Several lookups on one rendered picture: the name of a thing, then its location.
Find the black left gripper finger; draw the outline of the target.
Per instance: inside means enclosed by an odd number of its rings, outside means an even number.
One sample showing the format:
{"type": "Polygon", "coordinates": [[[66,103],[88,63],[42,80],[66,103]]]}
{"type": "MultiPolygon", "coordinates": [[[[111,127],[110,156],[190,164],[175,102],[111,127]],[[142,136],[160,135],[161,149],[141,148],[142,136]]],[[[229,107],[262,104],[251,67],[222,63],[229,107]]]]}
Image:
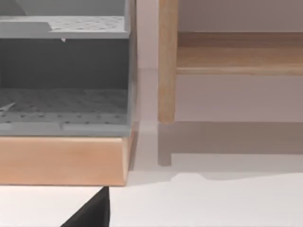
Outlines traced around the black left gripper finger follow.
{"type": "Polygon", "coordinates": [[[109,227],[109,187],[103,187],[60,227],[109,227]]]}

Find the pale wooden drawer front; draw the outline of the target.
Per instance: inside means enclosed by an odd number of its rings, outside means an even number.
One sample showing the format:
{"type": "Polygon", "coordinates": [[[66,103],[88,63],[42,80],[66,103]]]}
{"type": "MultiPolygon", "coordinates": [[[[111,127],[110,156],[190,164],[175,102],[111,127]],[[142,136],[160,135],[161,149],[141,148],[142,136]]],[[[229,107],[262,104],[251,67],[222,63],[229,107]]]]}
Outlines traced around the pale wooden drawer front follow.
{"type": "Polygon", "coordinates": [[[126,137],[0,137],[0,185],[124,186],[126,137]]]}

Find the grey pierced drawer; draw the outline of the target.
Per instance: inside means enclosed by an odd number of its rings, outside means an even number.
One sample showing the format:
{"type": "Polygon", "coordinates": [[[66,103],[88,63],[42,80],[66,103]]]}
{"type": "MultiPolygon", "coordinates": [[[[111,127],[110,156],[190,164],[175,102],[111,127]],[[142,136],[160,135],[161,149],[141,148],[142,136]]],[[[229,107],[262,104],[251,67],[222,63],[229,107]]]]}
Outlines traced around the grey pierced drawer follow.
{"type": "Polygon", "coordinates": [[[136,0],[0,0],[0,137],[126,137],[136,0]]]}

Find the wooden open shelf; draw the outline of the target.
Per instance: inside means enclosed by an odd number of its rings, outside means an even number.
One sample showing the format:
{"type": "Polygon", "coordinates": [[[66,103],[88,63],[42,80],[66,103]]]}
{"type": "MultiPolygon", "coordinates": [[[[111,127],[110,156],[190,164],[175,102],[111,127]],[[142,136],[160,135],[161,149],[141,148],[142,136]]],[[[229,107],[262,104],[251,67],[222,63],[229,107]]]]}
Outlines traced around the wooden open shelf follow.
{"type": "Polygon", "coordinates": [[[179,32],[179,0],[159,0],[158,119],[175,120],[177,75],[303,76],[303,32],[179,32]]]}

